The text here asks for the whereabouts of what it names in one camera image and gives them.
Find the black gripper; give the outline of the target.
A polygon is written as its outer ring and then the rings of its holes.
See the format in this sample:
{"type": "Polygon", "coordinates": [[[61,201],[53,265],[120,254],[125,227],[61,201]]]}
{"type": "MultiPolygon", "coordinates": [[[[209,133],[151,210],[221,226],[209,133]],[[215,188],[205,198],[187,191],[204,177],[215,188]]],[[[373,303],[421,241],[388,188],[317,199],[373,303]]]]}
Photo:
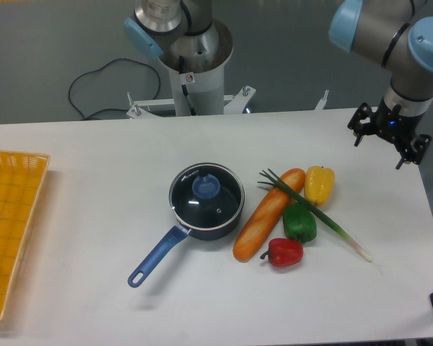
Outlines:
{"type": "Polygon", "coordinates": [[[382,99],[373,112],[367,103],[362,103],[351,117],[347,128],[355,137],[354,146],[358,146],[364,136],[378,136],[383,140],[394,144],[401,159],[396,165],[400,169],[404,164],[420,165],[425,151],[431,143],[431,136],[427,134],[415,134],[424,113],[414,116],[403,114],[400,103],[388,106],[382,99]]]}

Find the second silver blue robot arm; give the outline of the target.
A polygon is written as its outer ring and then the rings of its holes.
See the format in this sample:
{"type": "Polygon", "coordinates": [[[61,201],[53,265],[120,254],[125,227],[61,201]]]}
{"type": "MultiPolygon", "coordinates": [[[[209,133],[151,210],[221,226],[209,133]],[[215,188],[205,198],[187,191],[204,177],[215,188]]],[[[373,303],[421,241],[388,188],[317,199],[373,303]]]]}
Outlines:
{"type": "Polygon", "coordinates": [[[158,58],[181,37],[201,35],[211,24],[211,1],[137,1],[123,29],[143,56],[158,58]]]}

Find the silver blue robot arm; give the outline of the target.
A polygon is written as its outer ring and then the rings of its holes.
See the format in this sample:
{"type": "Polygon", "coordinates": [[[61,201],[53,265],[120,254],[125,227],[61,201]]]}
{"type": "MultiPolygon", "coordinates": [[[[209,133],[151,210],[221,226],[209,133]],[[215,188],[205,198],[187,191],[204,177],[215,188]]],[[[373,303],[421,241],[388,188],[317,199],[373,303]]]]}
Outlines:
{"type": "Polygon", "coordinates": [[[329,39],[391,73],[376,110],[362,103],[349,121],[359,144],[377,136],[394,145],[403,164],[420,164],[432,141],[416,127],[433,101],[433,17],[411,23],[425,1],[344,1],[329,39]]]}

